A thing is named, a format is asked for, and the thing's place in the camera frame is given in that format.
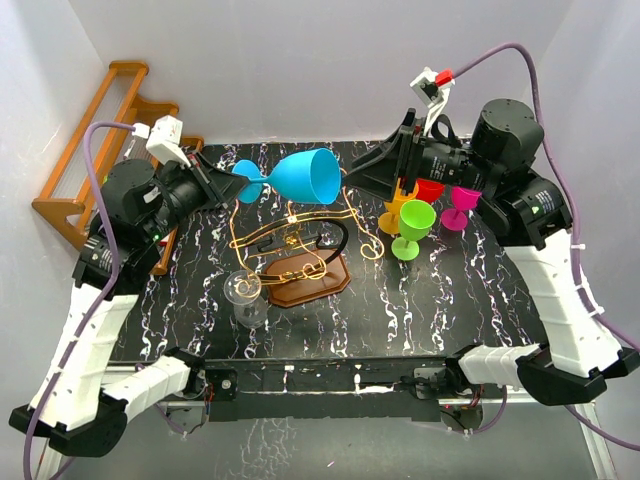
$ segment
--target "clear glass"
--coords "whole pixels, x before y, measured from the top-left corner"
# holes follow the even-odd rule
[[[267,301],[260,296],[262,283],[257,275],[239,270],[224,282],[224,295],[233,304],[236,321],[246,328],[260,328],[267,321]]]

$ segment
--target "wooden dish rack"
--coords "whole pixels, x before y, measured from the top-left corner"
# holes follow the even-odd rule
[[[149,67],[143,62],[117,61],[109,65],[102,84],[89,104],[71,140],[62,152],[47,183],[31,205],[76,249],[87,240],[87,230],[95,213],[86,167],[83,162],[82,139],[93,122],[113,121],[133,124],[141,122],[153,126],[164,115],[177,115],[178,105],[172,102],[151,102],[138,90]],[[91,151],[98,179],[103,179],[114,164],[122,160],[131,141],[131,132],[103,128],[95,132]],[[204,140],[199,136],[183,136],[181,144],[202,149]],[[148,152],[146,158],[157,167],[158,162]],[[176,230],[167,239],[162,258],[154,267],[154,275],[167,273],[167,265],[175,240]]]

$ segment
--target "green goblet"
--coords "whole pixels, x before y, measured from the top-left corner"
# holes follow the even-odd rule
[[[408,262],[420,253],[418,241],[427,236],[436,221],[436,211],[422,200],[410,200],[400,209],[400,236],[391,244],[398,260]]]

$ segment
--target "marble tabletop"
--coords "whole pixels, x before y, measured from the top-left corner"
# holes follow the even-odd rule
[[[263,173],[284,156],[310,148],[331,149],[347,169],[368,142],[209,146],[207,158],[224,169],[255,161]],[[234,320],[222,285],[240,266],[229,248],[230,211],[197,212],[179,228],[169,272],[151,276],[120,332],[112,362],[152,361],[178,345],[205,358],[300,358],[449,354],[471,343],[517,346],[545,340],[526,286],[478,215],[453,233],[437,222],[412,262],[398,261],[392,238],[377,228],[384,212],[378,199],[349,190],[363,225],[386,246],[383,258],[367,260],[368,237],[346,220],[343,252],[351,274],[339,294],[283,309],[271,305],[268,322],[248,330]],[[434,204],[450,207],[449,192]],[[341,197],[330,207],[342,210]],[[297,212],[310,208],[296,207]],[[236,230],[246,235],[286,215],[286,202],[270,188],[242,206]],[[267,261],[254,259],[264,269]]]

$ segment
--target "white wall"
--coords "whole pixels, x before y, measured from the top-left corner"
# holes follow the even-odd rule
[[[637,1],[576,2],[540,79],[547,135],[580,207],[585,272],[609,319],[637,341],[639,44]],[[640,444],[640,372],[608,385],[597,404],[603,427]],[[640,476],[639,453],[610,450],[621,479]]]
[[[0,476],[13,479],[24,435],[9,413],[44,379],[77,255],[30,202],[106,70],[66,0],[0,0],[0,12]]]
[[[143,92],[175,99],[209,142],[385,138],[429,65],[455,68],[521,41],[540,59],[569,0],[70,0],[100,58],[147,60]],[[519,98],[512,54],[456,88],[448,108],[470,129],[486,100]]]

